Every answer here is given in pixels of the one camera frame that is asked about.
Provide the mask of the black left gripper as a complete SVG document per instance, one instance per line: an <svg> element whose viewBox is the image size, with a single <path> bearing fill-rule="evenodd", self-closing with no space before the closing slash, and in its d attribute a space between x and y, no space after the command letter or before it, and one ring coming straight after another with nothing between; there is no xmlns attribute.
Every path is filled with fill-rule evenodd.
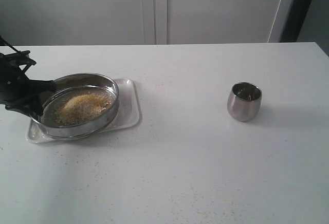
<svg viewBox="0 0 329 224"><path fill-rule="evenodd" d="M39 94L56 91L53 80L30 80L26 71L36 64L29 57L30 51L1 53L1 105L6 109L30 116L41 116L43 106Z"/></svg>

